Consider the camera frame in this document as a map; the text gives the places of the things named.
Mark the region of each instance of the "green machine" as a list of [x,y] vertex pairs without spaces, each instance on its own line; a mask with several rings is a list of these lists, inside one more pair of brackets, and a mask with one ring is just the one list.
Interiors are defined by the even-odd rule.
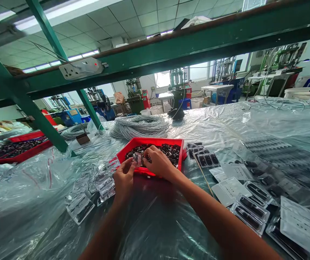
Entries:
[[144,104],[139,77],[127,79],[126,87],[128,91],[128,98],[126,101],[130,104],[132,113],[141,114],[141,111],[144,110]]
[[169,77],[171,85],[168,87],[168,92],[173,94],[173,108],[179,108],[181,103],[179,100],[186,97],[185,81],[188,79],[188,68],[177,68],[170,70]]

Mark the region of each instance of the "red container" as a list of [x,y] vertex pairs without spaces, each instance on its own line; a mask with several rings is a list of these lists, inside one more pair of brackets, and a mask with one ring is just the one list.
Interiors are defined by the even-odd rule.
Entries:
[[35,146],[34,148],[31,148],[30,150],[23,152],[13,158],[4,158],[4,159],[0,159],[0,164],[4,164],[4,163],[22,163],[23,161],[27,160],[28,158],[33,157],[34,155],[40,153],[41,151],[47,149],[48,147],[52,146],[52,143],[50,140],[41,143],[37,146]]
[[[178,162],[178,170],[181,170],[181,163],[186,158],[186,151],[184,148],[184,139],[169,139],[169,138],[132,138],[131,141],[125,145],[120,152],[117,153],[117,157],[122,163],[125,161],[125,155],[132,151],[133,148],[140,146],[142,144],[154,144],[156,146],[163,145],[164,143],[169,145],[179,145],[181,147],[179,152],[179,162]],[[144,173],[150,176],[155,176],[151,171],[149,171],[146,167],[137,167],[134,172]]]
[[22,141],[27,141],[27,140],[39,138],[39,137],[42,137],[42,136],[44,136],[44,133],[42,131],[37,131],[37,132],[29,133],[29,134],[24,134],[24,135],[18,135],[18,136],[15,136],[15,137],[11,137],[11,138],[8,138],[8,140],[10,140],[11,142],[15,143],[15,142],[22,142]]

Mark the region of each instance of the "white table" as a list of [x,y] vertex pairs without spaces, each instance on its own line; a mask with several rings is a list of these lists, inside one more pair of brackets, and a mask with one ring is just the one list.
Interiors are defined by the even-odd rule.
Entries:
[[[267,75],[267,76],[259,76],[259,77],[250,77],[250,78],[248,78],[248,80],[249,80],[249,86],[248,86],[248,91],[246,92],[246,98],[245,98],[245,100],[248,100],[248,95],[249,95],[249,91],[250,91],[250,86],[252,85],[251,83],[252,83],[252,81],[254,81],[254,80],[259,80],[259,79],[265,79],[266,77],[267,77],[267,79],[271,79],[271,83],[270,83],[270,86],[269,86],[269,88],[268,88],[268,90],[267,90],[267,94],[266,94],[266,97],[268,98],[268,96],[269,96],[269,94],[270,94],[270,92],[271,92],[271,88],[272,88],[272,86],[273,86],[273,82],[274,82],[274,80],[275,79],[284,79],[284,83],[283,83],[283,85],[282,85],[282,87],[281,87],[281,90],[280,90],[280,92],[279,92],[279,95],[278,95],[278,97],[280,97],[280,95],[282,94],[282,92],[283,92],[283,90],[284,90],[284,87],[285,87],[285,85],[286,85],[286,82],[288,81],[288,78],[291,76],[291,75],[293,75],[293,74],[295,74],[294,72],[291,72],[291,73],[284,73],[284,74],[280,74],[280,75],[276,75],[276,74],[270,74],[270,75]],[[262,82],[262,80],[260,80],[260,82],[259,82],[259,86],[258,86],[258,88],[257,88],[257,91],[256,91],[256,93],[260,90],[259,88],[260,88],[260,83]]]
[[160,93],[158,99],[161,100],[162,111],[163,113],[165,113],[165,109],[163,107],[163,101],[168,100],[170,106],[172,107],[171,103],[172,103],[172,100],[174,100],[174,95],[170,92]]
[[219,91],[226,91],[226,96],[225,96],[225,102],[226,104],[228,94],[230,94],[231,89],[233,89],[234,85],[209,85],[205,87],[201,87],[201,90],[203,90],[203,98],[205,97],[206,90],[210,90],[210,101],[212,100],[213,96],[213,90],[216,91],[216,99],[215,99],[215,105],[218,105],[218,93]]

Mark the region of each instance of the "stool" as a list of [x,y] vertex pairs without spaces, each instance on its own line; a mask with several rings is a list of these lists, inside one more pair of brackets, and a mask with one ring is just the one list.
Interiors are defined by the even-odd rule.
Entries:
[[82,117],[82,123],[87,123],[91,120],[90,116]]
[[178,101],[179,104],[181,104],[182,102],[183,102],[183,105],[181,106],[181,108],[182,108],[183,110],[191,109],[191,99],[184,99],[184,100],[180,99],[180,100]]

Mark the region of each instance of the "gray cable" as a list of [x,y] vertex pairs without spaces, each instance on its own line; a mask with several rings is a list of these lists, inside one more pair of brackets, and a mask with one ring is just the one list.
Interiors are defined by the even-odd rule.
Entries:
[[117,117],[109,134],[114,138],[128,140],[134,137],[160,138],[167,136],[168,128],[168,121],[162,117],[136,115]]
[[76,136],[84,134],[84,128],[87,128],[88,123],[81,123],[64,130],[61,135],[65,140],[74,140]]

